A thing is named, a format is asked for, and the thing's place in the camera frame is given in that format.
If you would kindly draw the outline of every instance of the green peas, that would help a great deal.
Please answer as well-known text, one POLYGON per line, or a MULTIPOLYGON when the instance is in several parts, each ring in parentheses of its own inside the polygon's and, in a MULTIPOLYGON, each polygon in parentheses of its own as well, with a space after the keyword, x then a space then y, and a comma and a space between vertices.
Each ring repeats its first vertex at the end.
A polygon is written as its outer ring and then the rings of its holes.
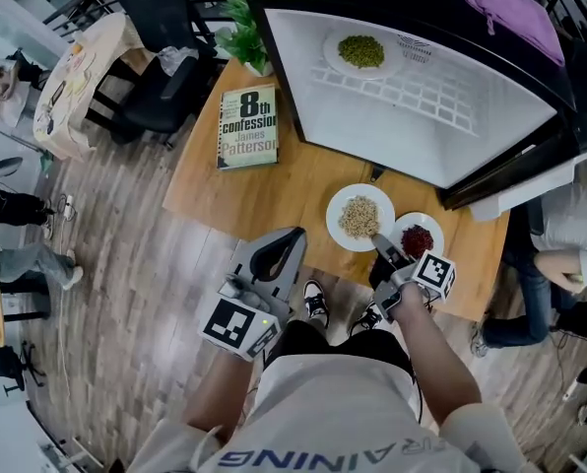
POLYGON ((369 35, 347 36, 338 44, 340 56, 358 68, 378 67, 383 63, 383 46, 369 35))

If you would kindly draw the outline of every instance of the plate of red beans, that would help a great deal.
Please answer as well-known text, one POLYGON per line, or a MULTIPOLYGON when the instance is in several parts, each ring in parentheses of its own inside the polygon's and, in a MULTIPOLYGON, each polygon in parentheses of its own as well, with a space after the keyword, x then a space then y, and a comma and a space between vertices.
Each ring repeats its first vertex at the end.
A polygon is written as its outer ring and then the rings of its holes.
POLYGON ((390 241, 416 261, 426 250, 439 256, 444 253, 444 234, 440 224, 422 212, 410 212, 400 217, 394 223, 390 241))

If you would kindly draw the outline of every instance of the grains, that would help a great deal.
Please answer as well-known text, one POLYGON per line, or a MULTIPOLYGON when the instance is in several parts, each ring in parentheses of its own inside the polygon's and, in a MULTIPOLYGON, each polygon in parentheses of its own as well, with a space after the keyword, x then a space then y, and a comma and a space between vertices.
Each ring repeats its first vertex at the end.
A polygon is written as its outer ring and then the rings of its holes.
POLYGON ((376 235, 379 233, 376 203, 365 196, 351 198, 344 207, 338 224, 349 237, 363 238, 376 235))
POLYGON ((433 238, 431 233, 419 225, 413 225, 403 232, 401 237, 404 252, 414 257, 421 259, 426 250, 433 249, 433 238))
POLYGON ((378 67, 385 59, 383 46, 369 35, 347 36, 337 48, 344 61, 358 68, 378 67))

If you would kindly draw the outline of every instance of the purple bag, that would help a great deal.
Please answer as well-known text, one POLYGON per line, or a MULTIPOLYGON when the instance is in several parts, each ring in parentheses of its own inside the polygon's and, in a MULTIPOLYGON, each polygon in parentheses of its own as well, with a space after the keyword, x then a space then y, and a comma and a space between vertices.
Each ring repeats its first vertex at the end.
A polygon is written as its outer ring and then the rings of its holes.
POLYGON ((488 20, 489 34, 494 35, 493 22, 508 28, 534 45, 558 66, 565 58, 548 12, 534 0, 466 0, 488 20))

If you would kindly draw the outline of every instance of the plate of green peas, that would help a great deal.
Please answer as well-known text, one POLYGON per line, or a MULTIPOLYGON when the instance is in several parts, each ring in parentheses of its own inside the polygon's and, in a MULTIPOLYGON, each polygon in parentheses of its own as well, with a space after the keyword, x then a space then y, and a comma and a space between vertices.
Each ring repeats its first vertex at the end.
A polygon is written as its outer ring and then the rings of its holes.
POLYGON ((391 77, 403 61, 396 37, 372 28, 333 30, 326 37, 323 50, 331 67, 358 79, 391 77))

